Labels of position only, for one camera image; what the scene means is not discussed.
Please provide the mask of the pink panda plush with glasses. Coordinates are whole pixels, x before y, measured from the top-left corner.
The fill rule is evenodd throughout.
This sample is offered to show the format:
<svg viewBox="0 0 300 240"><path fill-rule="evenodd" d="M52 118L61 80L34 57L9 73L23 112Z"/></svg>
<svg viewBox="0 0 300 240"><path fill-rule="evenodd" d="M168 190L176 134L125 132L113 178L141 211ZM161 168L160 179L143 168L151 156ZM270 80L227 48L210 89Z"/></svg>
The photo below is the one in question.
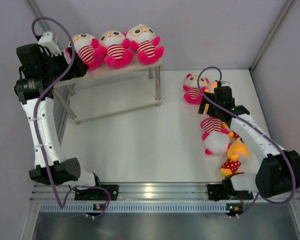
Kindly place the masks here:
<svg viewBox="0 0 300 240"><path fill-rule="evenodd" d="M137 60L143 65L152 65L165 52L160 44L161 38L148 25L138 24L125 33L130 48L136 52Z"/></svg>

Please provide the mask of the pink panda plush face down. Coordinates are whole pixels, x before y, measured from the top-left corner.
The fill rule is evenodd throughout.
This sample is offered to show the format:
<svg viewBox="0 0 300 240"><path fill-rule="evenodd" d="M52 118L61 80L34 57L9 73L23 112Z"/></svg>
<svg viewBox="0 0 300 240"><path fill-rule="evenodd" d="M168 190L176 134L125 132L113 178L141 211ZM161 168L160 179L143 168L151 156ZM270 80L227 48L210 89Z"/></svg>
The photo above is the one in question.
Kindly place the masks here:
<svg viewBox="0 0 300 240"><path fill-rule="evenodd" d="M72 37L72 42L78 57L89 67L89 70L102 66L105 54L99 48L99 41L95 36L80 33Z"/></svg>

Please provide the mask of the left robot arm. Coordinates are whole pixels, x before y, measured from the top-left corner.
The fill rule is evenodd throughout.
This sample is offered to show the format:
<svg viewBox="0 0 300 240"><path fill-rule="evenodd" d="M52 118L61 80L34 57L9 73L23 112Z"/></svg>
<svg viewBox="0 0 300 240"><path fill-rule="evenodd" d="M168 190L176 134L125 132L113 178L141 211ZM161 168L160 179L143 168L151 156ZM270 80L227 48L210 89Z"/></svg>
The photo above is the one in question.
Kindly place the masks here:
<svg viewBox="0 0 300 240"><path fill-rule="evenodd" d="M86 186L87 196L92 200L99 199L103 194L99 177L82 170L76 157L65 157L54 122L51 84L57 78L69 80L83 76L86 66L78 57L74 58L73 65L69 65L63 53L52 55L46 46L37 43L17 47L16 54L21 67L14 92L26 114L34 148L34 168L29 171L30 179L48 186Z"/></svg>

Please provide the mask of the orange plush top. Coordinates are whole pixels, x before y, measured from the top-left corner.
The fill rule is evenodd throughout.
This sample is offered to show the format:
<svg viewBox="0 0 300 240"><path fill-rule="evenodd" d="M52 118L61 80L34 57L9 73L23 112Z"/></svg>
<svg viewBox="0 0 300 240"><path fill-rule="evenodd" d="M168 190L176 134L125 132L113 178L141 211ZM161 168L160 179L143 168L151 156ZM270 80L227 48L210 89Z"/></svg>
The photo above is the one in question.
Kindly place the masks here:
<svg viewBox="0 0 300 240"><path fill-rule="evenodd" d="M210 85L207 86L207 88L204 90L204 92L207 93L214 93L214 89L218 86L217 81L213 81Z"/></svg>

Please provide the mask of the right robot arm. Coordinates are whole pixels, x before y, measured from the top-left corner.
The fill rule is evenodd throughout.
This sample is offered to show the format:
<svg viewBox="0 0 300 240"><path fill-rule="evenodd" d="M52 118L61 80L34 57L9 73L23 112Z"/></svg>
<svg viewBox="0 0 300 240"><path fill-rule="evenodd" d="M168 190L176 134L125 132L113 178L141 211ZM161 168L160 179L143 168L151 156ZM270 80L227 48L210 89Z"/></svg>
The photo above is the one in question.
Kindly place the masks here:
<svg viewBox="0 0 300 240"><path fill-rule="evenodd" d="M209 105L207 114L217 117L246 142L248 149L259 162L257 172L236 173L226 177L225 196L236 198L242 191L259 193L271 198L290 193L293 198L300 187L300 155L279 146L254 121L243 105L236 105L229 86L219 86L213 93L203 92L199 113Z"/></svg>

